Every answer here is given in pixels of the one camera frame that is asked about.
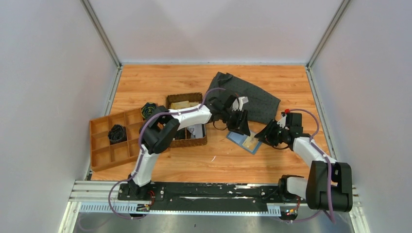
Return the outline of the teal leather card holder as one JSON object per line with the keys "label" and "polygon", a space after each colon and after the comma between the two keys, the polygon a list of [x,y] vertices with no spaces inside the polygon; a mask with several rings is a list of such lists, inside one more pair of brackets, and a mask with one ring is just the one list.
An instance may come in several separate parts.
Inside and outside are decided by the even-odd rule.
{"label": "teal leather card holder", "polygon": [[226,138],[241,147],[242,149],[246,150],[250,154],[256,154],[257,150],[261,146],[261,142],[255,138],[256,133],[250,131],[250,136],[245,134],[238,134],[235,132],[229,132],[226,135]]}

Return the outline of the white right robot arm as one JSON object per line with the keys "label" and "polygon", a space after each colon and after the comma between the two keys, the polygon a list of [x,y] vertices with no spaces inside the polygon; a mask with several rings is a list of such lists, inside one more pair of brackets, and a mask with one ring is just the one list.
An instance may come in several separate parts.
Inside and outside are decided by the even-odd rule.
{"label": "white right robot arm", "polygon": [[276,148],[286,144],[309,167],[309,176],[283,175],[278,181],[278,198],[291,202],[303,198],[312,210],[332,213],[350,212],[353,207],[352,169],[327,155],[315,142],[313,135],[305,133],[302,110],[282,112],[279,121],[271,120],[255,135],[260,142]]}

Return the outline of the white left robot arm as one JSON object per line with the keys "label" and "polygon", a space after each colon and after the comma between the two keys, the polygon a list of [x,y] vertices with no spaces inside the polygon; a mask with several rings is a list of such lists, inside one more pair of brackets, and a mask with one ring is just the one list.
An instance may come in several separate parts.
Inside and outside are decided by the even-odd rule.
{"label": "white left robot arm", "polygon": [[180,110],[158,106],[143,124],[138,138],[139,154],[134,170],[127,182],[132,186],[130,194],[136,200],[148,197],[147,184],[161,153],[170,147],[178,130],[194,125],[205,125],[222,121],[226,128],[235,133],[250,136],[248,111],[234,94],[222,94],[205,100],[194,107]]}

